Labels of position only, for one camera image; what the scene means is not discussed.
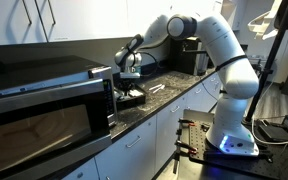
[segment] microwave window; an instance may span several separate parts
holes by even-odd
[[[0,171],[91,133],[84,104],[0,126]]]

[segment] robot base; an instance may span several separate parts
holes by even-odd
[[[213,124],[206,133],[206,139],[223,154],[240,156],[258,156],[259,154],[252,134],[241,124],[234,131],[225,130]]]
[[[284,159],[280,159],[279,157],[272,160],[271,163],[268,162],[268,158],[272,158],[275,155],[280,154],[283,146],[269,146],[267,151],[273,154],[268,154],[267,156],[264,155],[266,150],[261,150],[261,154],[259,156],[237,156],[234,154],[224,154],[218,150],[217,147],[210,144],[205,137],[207,127],[212,126],[211,120],[213,119],[213,114],[189,111],[186,112],[186,116],[184,115],[184,117],[193,120],[194,122],[194,126],[189,126],[189,133],[186,133],[184,129],[182,135],[182,140],[184,142],[188,140],[190,146],[197,148],[197,153],[190,154],[189,156],[189,160],[191,162],[229,169],[234,172],[250,174],[251,176],[254,175],[254,177],[259,177],[258,179],[281,179],[281,172],[286,173],[286,171],[281,170],[281,165],[288,167],[288,164],[285,164]],[[284,154],[282,158],[284,157],[288,159],[288,154]],[[217,171],[212,170],[207,170],[207,172],[218,174]]]

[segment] small object on counter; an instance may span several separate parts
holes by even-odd
[[[116,107],[118,110],[123,110],[137,105],[145,104],[146,93],[135,84],[134,88],[129,90],[123,98],[118,98],[116,100]]]
[[[162,85],[161,87],[157,88],[156,90],[153,91],[153,93],[156,93],[157,91],[164,89],[165,85]]]
[[[156,86],[154,86],[154,87],[149,88],[148,90],[151,91],[151,90],[153,90],[153,89],[156,89],[156,88],[161,87],[162,85],[163,85],[163,84],[156,85]]]
[[[137,97],[137,96],[142,96],[143,93],[134,89],[134,90],[130,90],[128,93],[131,97]]]

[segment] black cable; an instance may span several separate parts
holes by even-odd
[[[153,72],[151,72],[151,73],[149,73],[149,74],[141,74],[141,76],[147,77],[147,76],[151,76],[152,74],[156,73],[156,71],[157,71],[157,69],[158,69],[158,64],[159,64],[159,62],[157,62],[156,58],[155,58],[152,54],[150,54],[150,53],[148,53],[148,52],[137,52],[137,53],[139,53],[139,54],[146,54],[146,55],[150,56],[150,57],[155,61],[155,63],[156,63],[156,67],[155,67],[155,69],[153,70]]]
[[[205,87],[203,81],[202,81],[201,83],[202,83],[204,89],[206,90],[206,92],[207,92],[210,96],[212,96],[212,97],[217,101],[218,99],[217,99],[216,97],[214,97],[214,96],[207,90],[207,88]]]
[[[167,68],[166,65],[165,65],[165,66],[161,66],[160,63],[161,63],[161,61],[158,61],[158,63],[157,63],[157,67],[158,67],[158,68],[160,68],[160,69]]]

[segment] floor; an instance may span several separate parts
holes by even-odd
[[[288,115],[288,96],[281,94],[277,84],[268,84],[265,86],[262,97],[257,103],[253,119],[266,119],[269,122],[281,123],[285,115]],[[177,174],[173,174],[173,165],[174,161],[172,160],[157,179],[176,180]]]

